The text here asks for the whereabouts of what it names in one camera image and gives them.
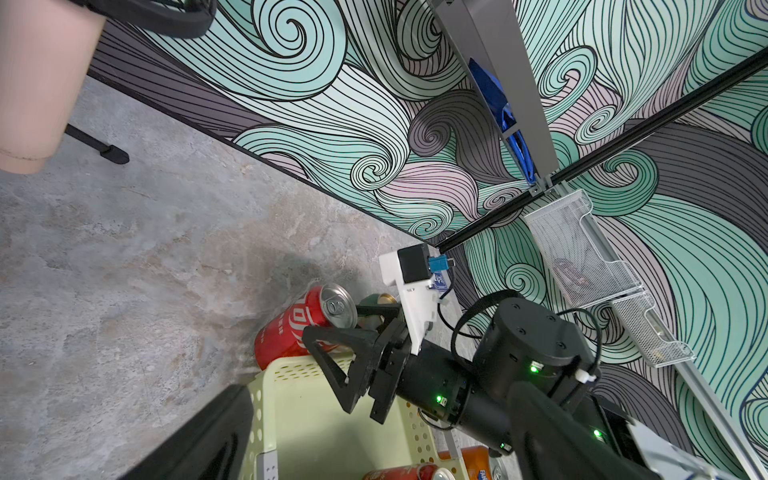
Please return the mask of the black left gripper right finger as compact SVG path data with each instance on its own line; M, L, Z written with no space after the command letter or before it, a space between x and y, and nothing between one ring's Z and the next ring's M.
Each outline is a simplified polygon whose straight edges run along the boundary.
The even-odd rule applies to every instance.
M524 479L655 479L613 453L529 383L514 383L511 443Z

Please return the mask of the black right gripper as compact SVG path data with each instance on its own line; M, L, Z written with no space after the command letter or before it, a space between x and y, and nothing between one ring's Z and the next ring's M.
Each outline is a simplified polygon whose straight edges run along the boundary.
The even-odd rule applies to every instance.
M410 336L406 322L397 318L399 303L356 308L357 326L364 330L310 326L303 330L302 341L342 410L351 414L368 395L373 399L370 418L384 424L410 355ZM367 331L382 326L381 332Z

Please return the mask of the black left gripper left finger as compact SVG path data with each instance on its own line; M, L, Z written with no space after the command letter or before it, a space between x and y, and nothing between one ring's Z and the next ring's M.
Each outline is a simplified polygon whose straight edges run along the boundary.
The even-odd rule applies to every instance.
M250 442L253 401L230 385L126 472L124 479L237 479Z

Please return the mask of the green gold-top tea can back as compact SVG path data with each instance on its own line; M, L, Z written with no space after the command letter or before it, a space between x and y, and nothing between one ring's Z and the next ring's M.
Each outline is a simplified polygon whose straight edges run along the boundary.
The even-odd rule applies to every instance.
M365 297L356 305L357 326L364 330L378 330L394 316L395 306L398 306L396 298L388 293L375 293Z

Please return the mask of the red cola can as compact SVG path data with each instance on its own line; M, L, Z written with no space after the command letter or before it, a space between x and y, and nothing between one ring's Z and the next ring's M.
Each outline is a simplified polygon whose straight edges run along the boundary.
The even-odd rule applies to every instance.
M307 327L347 329L357 324L356 305L346 289L335 283L313 285L256 334L256 364L266 370L276 359L307 355L303 343Z
M363 480L455 480L451 470L434 463L422 463L395 468L373 470Z

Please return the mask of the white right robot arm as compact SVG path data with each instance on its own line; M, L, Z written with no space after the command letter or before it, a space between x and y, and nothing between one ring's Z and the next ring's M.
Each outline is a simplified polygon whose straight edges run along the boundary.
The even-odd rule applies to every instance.
M302 340L345 411L369 395L383 422L401 398L429 423L515 455L526 479L725 477L593 393L601 353L576 325L517 295L491 302L471 359L419 340L398 319L378 332L310 326Z

